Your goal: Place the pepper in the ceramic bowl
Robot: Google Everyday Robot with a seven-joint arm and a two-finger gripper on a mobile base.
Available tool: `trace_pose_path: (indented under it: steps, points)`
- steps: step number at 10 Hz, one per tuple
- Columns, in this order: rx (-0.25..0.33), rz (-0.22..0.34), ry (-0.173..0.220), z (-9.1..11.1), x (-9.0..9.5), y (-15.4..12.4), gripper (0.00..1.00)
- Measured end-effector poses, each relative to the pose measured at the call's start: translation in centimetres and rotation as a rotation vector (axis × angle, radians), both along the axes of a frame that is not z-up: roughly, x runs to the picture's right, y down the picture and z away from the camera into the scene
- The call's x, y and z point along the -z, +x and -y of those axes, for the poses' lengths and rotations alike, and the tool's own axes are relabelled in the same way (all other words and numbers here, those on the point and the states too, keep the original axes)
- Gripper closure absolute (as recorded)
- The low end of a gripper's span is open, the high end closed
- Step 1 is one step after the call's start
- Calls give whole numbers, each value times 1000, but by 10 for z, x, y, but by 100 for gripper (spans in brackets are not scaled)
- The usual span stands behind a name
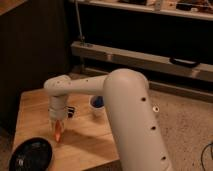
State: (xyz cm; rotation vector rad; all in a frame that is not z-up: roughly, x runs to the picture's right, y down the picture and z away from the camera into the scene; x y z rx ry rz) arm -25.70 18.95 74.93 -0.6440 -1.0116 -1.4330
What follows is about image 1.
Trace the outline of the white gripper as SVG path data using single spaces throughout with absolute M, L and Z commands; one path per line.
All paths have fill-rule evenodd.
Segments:
M 67 117 L 67 108 L 62 108 L 62 109 L 54 109 L 54 108 L 49 108 L 49 116 L 51 119 L 50 120 L 50 125 L 51 125 L 51 131 L 53 136 L 55 136 L 55 126 L 56 126 L 56 121 L 55 120 L 62 120 L 61 121 L 61 127 L 62 127 L 62 133 L 65 131 L 65 119 Z

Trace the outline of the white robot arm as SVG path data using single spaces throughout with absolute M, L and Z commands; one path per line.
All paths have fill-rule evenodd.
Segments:
M 73 80 L 67 75 L 45 81 L 50 118 L 67 114 L 71 93 L 101 96 L 123 171 L 174 171 L 140 72 L 117 69 L 103 76 Z

